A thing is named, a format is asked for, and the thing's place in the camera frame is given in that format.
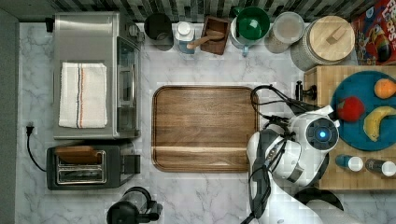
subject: jar lid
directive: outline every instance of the jar lid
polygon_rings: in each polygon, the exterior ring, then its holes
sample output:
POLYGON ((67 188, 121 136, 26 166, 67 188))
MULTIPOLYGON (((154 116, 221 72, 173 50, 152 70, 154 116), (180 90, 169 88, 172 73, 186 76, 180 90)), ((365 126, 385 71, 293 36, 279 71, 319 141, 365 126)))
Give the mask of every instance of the jar lid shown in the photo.
POLYGON ((304 34, 304 20, 295 12, 284 12, 276 17, 273 30, 282 43, 292 44, 304 34))
POLYGON ((347 166, 351 171, 358 172, 363 168, 363 160, 360 157, 352 157, 349 159, 347 166))
POLYGON ((175 38, 181 41, 192 41, 194 39, 195 30, 191 24, 181 21, 176 26, 175 38))
POLYGON ((396 165, 392 161, 386 161, 382 164, 382 173, 385 176, 393 176, 396 174, 396 165))
POLYGON ((343 60, 353 50, 354 43, 352 26, 341 17, 323 17, 314 21, 309 31, 308 44, 324 60, 343 60))

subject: blue plate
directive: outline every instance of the blue plate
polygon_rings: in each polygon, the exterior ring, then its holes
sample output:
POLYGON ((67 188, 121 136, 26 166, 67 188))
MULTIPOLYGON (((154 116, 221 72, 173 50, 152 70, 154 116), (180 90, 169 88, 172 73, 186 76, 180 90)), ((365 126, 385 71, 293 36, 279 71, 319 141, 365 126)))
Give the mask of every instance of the blue plate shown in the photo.
POLYGON ((385 117, 379 128, 377 142, 373 142, 367 137, 363 130, 364 119, 370 112, 381 105, 396 107, 396 96, 382 100, 375 96, 375 83, 381 78, 394 79, 376 71, 364 71, 347 77, 335 90, 332 96, 331 106, 336 110, 336 106, 341 99, 349 96, 356 96, 364 103, 365 113, 356 122, 346 122, 340 119, 340 137, 349 145, 364 151, 378 151, 390 147, 396 142, 396 116, 385 117))

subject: striped towel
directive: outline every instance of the striped towel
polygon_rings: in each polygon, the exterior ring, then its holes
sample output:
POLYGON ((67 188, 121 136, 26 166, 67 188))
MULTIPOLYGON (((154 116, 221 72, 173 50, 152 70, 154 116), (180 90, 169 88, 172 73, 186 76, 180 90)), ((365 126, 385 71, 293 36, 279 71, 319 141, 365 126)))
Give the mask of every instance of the striped towel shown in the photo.
POLYGON ((102 63, 63 63, 59 126, 106 125, 106 67, 102 63))

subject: cereal box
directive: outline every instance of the cereal box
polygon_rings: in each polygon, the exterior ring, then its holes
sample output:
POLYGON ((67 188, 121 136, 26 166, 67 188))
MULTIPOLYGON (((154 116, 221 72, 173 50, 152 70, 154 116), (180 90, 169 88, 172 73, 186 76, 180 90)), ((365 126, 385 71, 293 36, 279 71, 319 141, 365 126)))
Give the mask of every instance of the cereal box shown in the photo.
POLYGON ((360 65, 396 63, 396 0, 378 0, 352 27, 360 65))

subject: white container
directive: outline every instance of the white container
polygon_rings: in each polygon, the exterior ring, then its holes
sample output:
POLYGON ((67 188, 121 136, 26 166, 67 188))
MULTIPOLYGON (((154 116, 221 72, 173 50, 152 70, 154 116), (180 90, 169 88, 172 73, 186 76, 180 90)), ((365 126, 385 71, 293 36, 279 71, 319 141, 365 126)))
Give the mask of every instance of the white container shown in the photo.
POLYGON ((293 63, 303 71, 316 65, 333 65, 344 60, 354 48, 352 26, 336 16, 323 17, 312 22, 303 37, 291 45, 293 63))
POLYGON ((195 38, 195 29, 191 23, 181 21, 177 24, 175 30, 175 40, 178 48, 182 53, 193 54, 195 49, 187 49, 187 45, 195 38))
POLYGON ((303 18, 294 12, 284 12, 275 19, 268 36, 264 38, 265 47, 273 53, 282 53, 303 34, 303 18))

